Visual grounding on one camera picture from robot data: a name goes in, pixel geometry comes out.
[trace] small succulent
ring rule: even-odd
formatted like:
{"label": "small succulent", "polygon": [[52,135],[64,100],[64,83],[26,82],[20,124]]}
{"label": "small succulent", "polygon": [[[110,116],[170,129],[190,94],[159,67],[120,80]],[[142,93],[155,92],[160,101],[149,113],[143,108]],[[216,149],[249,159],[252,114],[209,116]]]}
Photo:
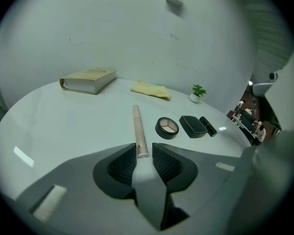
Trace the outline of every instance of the small succulent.
{"label": "small succulent", "polygon": [[206,90],[203,90],[202,89],[202,87],[201,86],[199,86],[199,85],[194,85],[194,87],[193,87],[193,93],[196,95],[196,96],[204,96],[204,94],[207,94],[206,92]]}

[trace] white pot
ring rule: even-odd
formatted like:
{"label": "white pot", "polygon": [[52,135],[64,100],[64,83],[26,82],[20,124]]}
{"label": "white pot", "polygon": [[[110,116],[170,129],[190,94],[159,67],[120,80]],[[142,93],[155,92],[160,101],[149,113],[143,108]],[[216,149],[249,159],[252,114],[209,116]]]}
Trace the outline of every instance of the white pot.
{"label": "white pot", "polygon": [[200,96],[196,96],[194,93],[190,94],[190,101],[193,103],[197,104],[200,100]]}

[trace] white wall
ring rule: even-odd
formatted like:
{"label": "white wall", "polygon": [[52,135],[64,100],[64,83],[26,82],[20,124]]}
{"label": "white wall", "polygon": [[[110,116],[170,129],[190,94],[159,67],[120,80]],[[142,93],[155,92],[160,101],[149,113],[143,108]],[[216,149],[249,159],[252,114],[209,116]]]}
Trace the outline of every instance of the white wall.
{"label": "white wall", "polygon": [[0,26],[0,89],[12,107],[30,91],[82,69],[165,85],[193,84],[227,114],[250,79],[256,54],[237,0],[18,0]]}
{"label": "white wall", "polygon": [[277,81],[266,92],[283,131],[294,130],[294,52],[279,73]]}

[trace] potted plant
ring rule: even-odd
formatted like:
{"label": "potted plant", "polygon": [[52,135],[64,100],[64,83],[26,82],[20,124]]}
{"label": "potted plant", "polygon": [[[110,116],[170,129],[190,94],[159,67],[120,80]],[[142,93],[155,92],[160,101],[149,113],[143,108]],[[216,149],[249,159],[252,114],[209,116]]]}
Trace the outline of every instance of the potted plant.
{"label": "potted plant", "polygon": [[200,100],[200,97],[203,96],[204,94],[207,94],[206,90],[203,90],[201,86],[199,85],[194,85],[194,87],[192,88],[193,92],[190,95],[190,101],[194,102],[194,103],[198,103]]}

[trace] round compact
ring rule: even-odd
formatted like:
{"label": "round compact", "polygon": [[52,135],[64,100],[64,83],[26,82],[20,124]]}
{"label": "round compact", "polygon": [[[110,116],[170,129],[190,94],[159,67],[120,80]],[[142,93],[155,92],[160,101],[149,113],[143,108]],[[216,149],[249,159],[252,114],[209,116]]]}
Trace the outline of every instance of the round compact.
{"label": "round compact", "polygon": [[178,134],[178,125],[168,117],[158,119],[155,129],[163,139],[173,139]]}

